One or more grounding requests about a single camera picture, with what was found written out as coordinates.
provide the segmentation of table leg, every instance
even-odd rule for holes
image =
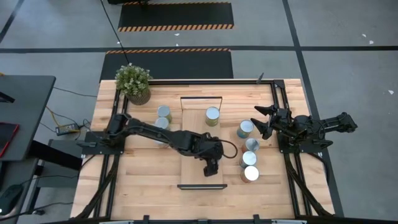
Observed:
[[[80,170],[81,167],[81,158],[56,150],[35,140],[30,145],[29,155],[74,170]]]

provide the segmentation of black floor mat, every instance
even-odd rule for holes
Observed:
[[[126,54],[155,79],[233,78],[229,49],[127,50]],[[122,50],[107,52],[101,80],[114,80],[116,70],[126,64]]]
[[[153,3],[146,8],[125,3],[119,21],[120,32],[232,29],[231,3]]]

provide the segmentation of plant pot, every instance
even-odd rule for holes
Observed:
[[[130,100],[130,102],[134,105],[144,105],[146,104],[149,99],[150,99],[150,90],[147,88],[144,90],[141,95],[136,95],[136,96],[129,96],[126,95],[127,98]]]

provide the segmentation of potted plant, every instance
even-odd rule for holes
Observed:
[[[116,74],[116,89],[123,94],[134,105],[143,105],[150,99],[148,80],[152,79],[149,70],[132,65],[123,66]]]

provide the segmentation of green leaves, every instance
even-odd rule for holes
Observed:
[[[149,70],[132,65],[123,66],[116,74],[116,88],[125,95],[136,96],[149,88],[148,80],[152,79]]]

